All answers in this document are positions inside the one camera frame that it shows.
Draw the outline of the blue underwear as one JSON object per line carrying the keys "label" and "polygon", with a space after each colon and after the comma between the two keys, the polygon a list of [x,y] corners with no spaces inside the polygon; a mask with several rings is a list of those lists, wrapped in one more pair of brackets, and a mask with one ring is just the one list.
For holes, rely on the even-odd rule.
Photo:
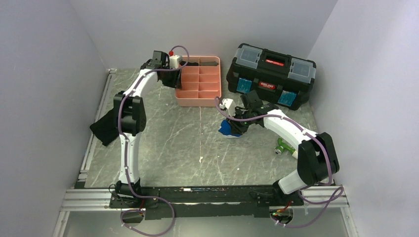
{"label": "blue underwear", "polygon": [[239,138],[241,137],[241,134],[233,133],[231,125],[228,123],[226,119],[224,119],[220,127],[218,129],[218,132],[223,135],[225,138]]}

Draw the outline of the pink divided organizer tray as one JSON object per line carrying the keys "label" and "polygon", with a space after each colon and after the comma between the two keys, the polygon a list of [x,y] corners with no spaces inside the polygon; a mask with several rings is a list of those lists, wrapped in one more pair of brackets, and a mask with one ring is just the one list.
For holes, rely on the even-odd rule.
{"label": "pink divided organizer tray", "polygon": [[[216,60],[219,65],[199,66],[201,58]],[[181,88],[175,90],[175,98],[181,107],[214,107],[215,97],[220,97],[221,63],[217,56],[190,56],[181,70]]]}

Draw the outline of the black underwear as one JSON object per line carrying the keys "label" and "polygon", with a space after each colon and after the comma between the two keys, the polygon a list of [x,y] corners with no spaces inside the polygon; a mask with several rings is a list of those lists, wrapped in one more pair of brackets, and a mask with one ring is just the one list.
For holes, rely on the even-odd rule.
{"label": "black underwear", "polygon": [[119,136],[119,132],[114,125],[113,110],[108,111],[102,118],[91,124],[89,129],[103,146],[108,146]]}

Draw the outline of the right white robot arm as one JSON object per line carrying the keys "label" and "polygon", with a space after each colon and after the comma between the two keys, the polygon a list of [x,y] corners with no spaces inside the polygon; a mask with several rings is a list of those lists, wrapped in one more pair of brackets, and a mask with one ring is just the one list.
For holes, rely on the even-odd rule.
{"label": "right white robot arm", "polygon": [[255,91],[241,96],[243,106],[237,106],[231,99],[223,99],[220,107],[228,116],[223,122],[226,136],[239,137],[252,124],[257,124],[276,133],[291,147],[297,160],[296,169],[274,182],[272,198],[278,205],[284,205],[292,193],[314,185],[331,185],[333,174],[339,171],[339,164],[331,136],[316,133],[289,118],[276,104],[264,103]]}

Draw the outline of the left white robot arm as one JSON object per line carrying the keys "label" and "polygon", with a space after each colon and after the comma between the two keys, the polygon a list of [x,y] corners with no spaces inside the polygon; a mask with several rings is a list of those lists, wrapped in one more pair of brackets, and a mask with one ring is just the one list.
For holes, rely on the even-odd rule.
{"label": "left white robot arm", "polygon": [[142,201],[138,171],[139,141],[147,123],[144,97],[157,83],[175,88],[180,84],[179,65],[182,56],[173,51],[154,51],[151,59],[140,67],[137,79],[113,99],[115,126],[121,143],[121,168],[115,192],[122,195],[123,202],[136,207]]}

